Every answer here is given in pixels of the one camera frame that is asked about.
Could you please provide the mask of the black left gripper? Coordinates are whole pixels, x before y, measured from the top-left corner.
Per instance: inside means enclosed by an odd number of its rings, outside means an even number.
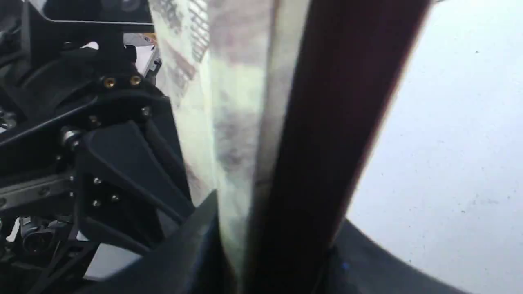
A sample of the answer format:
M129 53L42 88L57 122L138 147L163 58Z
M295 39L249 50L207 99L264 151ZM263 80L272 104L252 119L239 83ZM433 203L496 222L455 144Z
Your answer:
M168 98L127 53L150 7L2 0L2 294L80 293L102 245L142 259L195 211Z

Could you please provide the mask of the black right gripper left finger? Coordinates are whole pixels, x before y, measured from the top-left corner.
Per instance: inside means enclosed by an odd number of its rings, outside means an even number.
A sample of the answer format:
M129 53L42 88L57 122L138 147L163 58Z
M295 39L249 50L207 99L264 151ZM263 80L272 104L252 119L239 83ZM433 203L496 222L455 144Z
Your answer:
M224 252L212 191L154 251L81 294L224 294Z

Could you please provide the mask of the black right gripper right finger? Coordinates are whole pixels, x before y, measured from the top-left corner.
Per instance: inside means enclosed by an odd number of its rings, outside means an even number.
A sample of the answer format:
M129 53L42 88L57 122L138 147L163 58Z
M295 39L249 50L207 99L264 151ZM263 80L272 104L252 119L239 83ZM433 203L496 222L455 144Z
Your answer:
M323 270L325 294L461 294L402 262L346 220Z

